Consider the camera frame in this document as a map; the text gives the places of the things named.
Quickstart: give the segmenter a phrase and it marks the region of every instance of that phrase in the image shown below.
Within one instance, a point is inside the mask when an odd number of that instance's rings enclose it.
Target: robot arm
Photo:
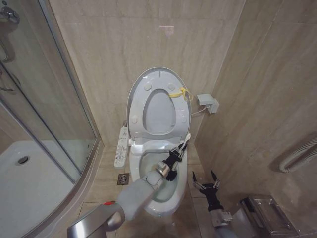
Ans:
[[[220,180],[216,174],[211,170],[211,175],[215,183],[200,184],[197,182],[195,173],[193,171],[193,185],[202,194],[206,196],[208,202],[208,211],[211,215],[211,223],[215,229],[217,238],[238,238],[236,234],[228,227],[232,220],[230,212],[224,212],[223,206],[217,198],[216,193],[219,190]]]
[[[166,178],[174,180],[177,171],[176,165],[182,161],[184,150],[190,134],[185,141],[169,152],[169,157],[158,162],[154,171],[137,179],[124,189],[116,203],[106,206],[99,205],[83,217],[78,219],[67,229],[68,238],[106,238],[105,231],[118,229],[125,220],[132,220],[138,212],[147,205],[154,193],[160,188]]]

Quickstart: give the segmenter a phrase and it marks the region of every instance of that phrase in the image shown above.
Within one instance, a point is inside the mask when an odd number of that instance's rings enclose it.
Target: electrical cord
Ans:
[[[205,110],[207,108],[207,106],[205,106],[203,109],[201,109],[200,111],[198,111],[198,112],[195,112],[195,113],[192,113],[192,116],[193,115],[195,115],[195,114],[197,114],[197,113],[201,113],[203,110]]]

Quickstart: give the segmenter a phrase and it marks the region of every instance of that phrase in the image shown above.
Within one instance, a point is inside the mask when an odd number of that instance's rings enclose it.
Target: shower enclosure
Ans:
[[[100,136],[48,2],[0,8],[0,234],[15,238],[61,205]]]

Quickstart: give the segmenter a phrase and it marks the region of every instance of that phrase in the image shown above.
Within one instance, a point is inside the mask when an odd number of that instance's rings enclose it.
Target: toilet lid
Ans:
[[[127,121],[132,140],[183,139],[190,125],[191,104],[183,96],[171,98],[186,88],[172,70],[156,67],[136,80],[129,94]]]

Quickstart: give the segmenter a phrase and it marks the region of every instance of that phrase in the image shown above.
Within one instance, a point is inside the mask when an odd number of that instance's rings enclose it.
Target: gray robot arm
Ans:
[[[125,220],[134,219],[160,188],[163,179],[173,180],[176,177],[176,164],[181,162],[189,138],[190,134],[184,143],[169,152],[170,156],[166,160],[158,162],[154,171],[124,189],[116,203],[110,206],[99,205],[74,222],[67,229],[68,238],[106,238],[106,231],[114,231]]]

